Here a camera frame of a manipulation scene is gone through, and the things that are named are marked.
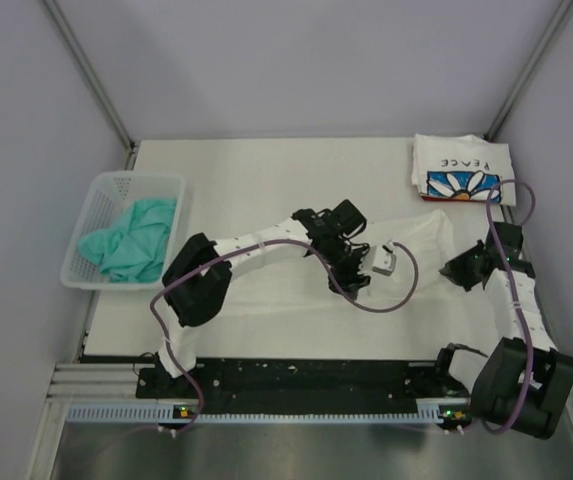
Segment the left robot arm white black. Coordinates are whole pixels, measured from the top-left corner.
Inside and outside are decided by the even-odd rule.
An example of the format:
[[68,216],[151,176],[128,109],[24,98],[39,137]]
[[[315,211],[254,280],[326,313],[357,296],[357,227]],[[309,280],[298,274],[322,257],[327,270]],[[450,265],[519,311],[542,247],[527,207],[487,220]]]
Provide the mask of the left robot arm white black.
[[180,358],[180,337],[221,311],[230,284],[268,265],[315,256],[328,269],[329,289],[351,300],[358,298],[371,277],[363,271],[370,252],[355,243],[367,225],[364,215],[348,200],[333,209],[300,209],[264,230],[228,239],[191,236],[162,276],[163,290],[150,303],[164,300],[177,316],[173,327],[162,328],[164,345],[158,352],[158,384],[171,396],[192,387],[194,363]]

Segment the white floral print t-shirt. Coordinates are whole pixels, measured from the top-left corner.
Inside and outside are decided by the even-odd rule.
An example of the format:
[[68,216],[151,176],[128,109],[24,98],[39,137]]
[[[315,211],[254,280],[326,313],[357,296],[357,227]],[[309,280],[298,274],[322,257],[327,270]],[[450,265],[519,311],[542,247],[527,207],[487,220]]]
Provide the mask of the white floral print t-shirt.
[[[439,281],[439,269],[454,252],[453,225],[440,209],[407,219],[371,223],[358,240],[372,246],[393,240],[408,247],[417,260],[419,291]],[[370,285],[358,294],[360,304],[390,307],[408,293],[413,281],[412,262],[399,248],[396,255],[394,273],[389,277],[373,273]],[[220,315],[260,315],[346,304],[343,297],[328,288],[319,261],[309,256],[281,261],[233,281]]]

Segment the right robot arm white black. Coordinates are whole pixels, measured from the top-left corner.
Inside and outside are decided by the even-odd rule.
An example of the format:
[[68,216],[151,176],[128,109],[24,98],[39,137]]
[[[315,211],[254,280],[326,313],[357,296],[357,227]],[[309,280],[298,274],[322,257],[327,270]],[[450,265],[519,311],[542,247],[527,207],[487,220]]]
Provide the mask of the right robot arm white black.
[[573,357],[548,334],[535,299],[535,271],[521,256],[522,229],[492,223],[485,240],[448,261],[442,276],[465,291],[481,286],[498,333],[489,354],[451,343],[432,380],[442,394],[462,389],[476,419],[538,439],[555,432],[573,387]]

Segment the teal t-shirt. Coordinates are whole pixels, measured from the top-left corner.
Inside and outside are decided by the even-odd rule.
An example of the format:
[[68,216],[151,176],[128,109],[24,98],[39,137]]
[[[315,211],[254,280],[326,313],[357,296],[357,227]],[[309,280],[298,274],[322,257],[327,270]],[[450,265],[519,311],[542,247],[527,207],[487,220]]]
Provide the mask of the teal t-shirt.
[[162,274],[177,200],[135,201],[108,227],[82,236],[77,251],[111,283],[153,283]]

